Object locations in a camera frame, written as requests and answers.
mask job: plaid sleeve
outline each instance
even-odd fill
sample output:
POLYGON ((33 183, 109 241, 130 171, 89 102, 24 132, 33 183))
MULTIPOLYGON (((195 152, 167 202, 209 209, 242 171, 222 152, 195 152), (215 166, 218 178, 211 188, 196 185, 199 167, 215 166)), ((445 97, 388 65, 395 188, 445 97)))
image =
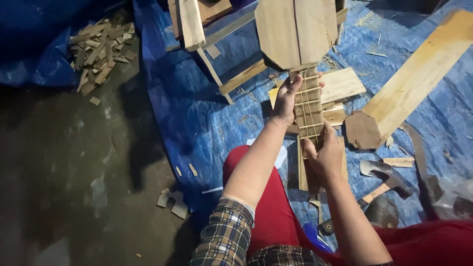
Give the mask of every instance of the plaid sleeve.
POLYGON ((243 204, 222 198, 201 233, 190 262, 196 265, 245 265, 253 216, 243 204))

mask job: hammer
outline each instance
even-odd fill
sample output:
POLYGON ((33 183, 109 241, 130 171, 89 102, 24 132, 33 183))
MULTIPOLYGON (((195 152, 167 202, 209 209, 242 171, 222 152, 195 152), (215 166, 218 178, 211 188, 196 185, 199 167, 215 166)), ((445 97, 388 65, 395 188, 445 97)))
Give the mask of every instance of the hammer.
MULTIPOLYGON (((395 171, 389 164, 362 160, 359 162, 359 168, 363 175, 378 177, 384 181, 378 188, 357 201, 360 208, 364 208, 377 196, 391 189, 397 192, 402 199, 412 196, 412 192, 406 187, 397 171, 395 171)), ((333 223, 331 218, 324 221, 319 226, 322 231, 324 231, 324 235, 329 236, 333 234, 333 223)))

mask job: pile of wood chips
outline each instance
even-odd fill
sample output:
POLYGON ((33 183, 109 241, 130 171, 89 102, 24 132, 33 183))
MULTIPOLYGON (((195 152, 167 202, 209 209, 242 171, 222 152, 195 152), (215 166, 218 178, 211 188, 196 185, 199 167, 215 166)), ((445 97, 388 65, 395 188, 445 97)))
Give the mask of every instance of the pile of wood chips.
POLYGON ((116 62, 129 63, 136 57, 136 53, 123 49, 136 38, 134 24, 125 23, 128 17, 119 10, 111 19, 89 24, 77 36, 70 37, 69 48, 75 58, 70 65, 75 71, 82 71, 77 92, 87 95, 106 83, 116 62))

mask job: red pants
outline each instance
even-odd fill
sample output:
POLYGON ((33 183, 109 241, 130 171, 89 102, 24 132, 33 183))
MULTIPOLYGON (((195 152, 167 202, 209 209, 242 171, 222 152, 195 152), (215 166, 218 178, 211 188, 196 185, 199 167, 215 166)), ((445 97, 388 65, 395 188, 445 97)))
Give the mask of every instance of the red pants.
MULTIPOLYGON (((223 186, 249 147, 239 146, 230 152, 223 164, 223 186)), ((470 265, 472 262, 471 221, 425 222, 401 229, 377 228, 377 232, 397 265, 457 266, 470 265)), ((270 245, 309 248, 333 266, 344 265, 338 252, 323 252, 307 238, 289 205, 275 167, 255 210, 248 255, 270 245)))

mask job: right hand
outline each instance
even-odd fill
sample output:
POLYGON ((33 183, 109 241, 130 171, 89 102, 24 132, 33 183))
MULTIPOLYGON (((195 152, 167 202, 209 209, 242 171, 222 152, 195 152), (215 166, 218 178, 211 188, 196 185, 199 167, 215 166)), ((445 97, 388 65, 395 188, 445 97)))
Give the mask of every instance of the right hand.
POLYGON ((317 152, 314 144, 309 139, 303 139, 302 148, 306 152, 310 166, 315 174, 321 179, 321 185, 325 188, 343 180, 342 156, 343 145, 335 136, 335 129, 330 123, 324 121, 324 146, 317 152))

